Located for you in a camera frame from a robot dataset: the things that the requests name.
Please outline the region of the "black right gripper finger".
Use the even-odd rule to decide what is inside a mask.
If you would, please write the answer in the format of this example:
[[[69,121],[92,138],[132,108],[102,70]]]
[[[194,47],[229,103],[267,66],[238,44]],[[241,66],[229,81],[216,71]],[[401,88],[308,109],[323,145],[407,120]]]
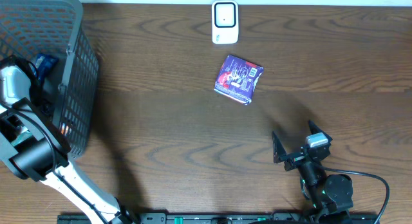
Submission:
[[[286,151],[280,139],[278,138],[278,136],[275,134],[274,131],[272,132],[272,141],[273,141],[273,148],[274,148],[274,163],[284,162]]]
[[[308,126],[309,126],[309,129],[310,129],[310,132],[311,132],[312,135],[317,134],[317,133],[322,133],[322,134],[325,135],[325,137],[328,139],[329,142],[331,142],[331,141],[333,140],[333,138],[332,138],[330,135],[328,135],[328,134],[327,134],[326,132],[324,132],[321,128],[319,128],[319,127],[315,124],[315,122],[313,122],[312,120],[309,120],[309,121],[308,121]]]

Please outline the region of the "purple snack package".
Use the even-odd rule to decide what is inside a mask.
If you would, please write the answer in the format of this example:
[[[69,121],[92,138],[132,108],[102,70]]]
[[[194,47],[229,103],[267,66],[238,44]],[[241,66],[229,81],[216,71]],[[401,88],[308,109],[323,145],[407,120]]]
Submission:
[[[263,72],[262,66],[228,55],[216,77],[214,91],[243,105],[249,105]]]

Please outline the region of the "blue snack bar wrapper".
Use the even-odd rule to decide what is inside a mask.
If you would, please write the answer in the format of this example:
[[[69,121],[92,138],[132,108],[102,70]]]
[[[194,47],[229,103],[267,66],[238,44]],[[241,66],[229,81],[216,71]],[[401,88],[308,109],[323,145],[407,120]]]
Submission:
[[[34,61],[35,65],[35,75],[37,76],[38,80],[43,81],[54,66],[58,63],[59,59],[54,57],[53,55],[46,55],[43,53],[39,53]]]

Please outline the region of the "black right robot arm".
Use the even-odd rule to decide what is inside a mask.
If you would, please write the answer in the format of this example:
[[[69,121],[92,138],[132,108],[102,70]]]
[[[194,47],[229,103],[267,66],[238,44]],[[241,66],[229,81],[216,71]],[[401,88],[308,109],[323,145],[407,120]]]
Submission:
[[[321,161],[330,155],[332,137],[311,120],[308,126],[311,135],[294,153],[287,153],[277,135],[272,134],[274,163],[284,163],[286,171],[299,171],[302,193],[313,205],[303,212],[304,219],[318,223],[321,219],[340,214],[348,219],[348,210],[353,207],[352,180],[344,174],[326,174]]]

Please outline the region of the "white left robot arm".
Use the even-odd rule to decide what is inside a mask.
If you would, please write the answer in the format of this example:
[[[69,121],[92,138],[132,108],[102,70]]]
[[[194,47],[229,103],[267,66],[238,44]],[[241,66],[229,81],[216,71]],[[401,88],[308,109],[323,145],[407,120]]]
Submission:
[[[38,110],[42,84],[35,71],[15,55],[1,60],[1,161],[16,177],[61,193],[92,223],[140,223],[81,170],[68,141]]]

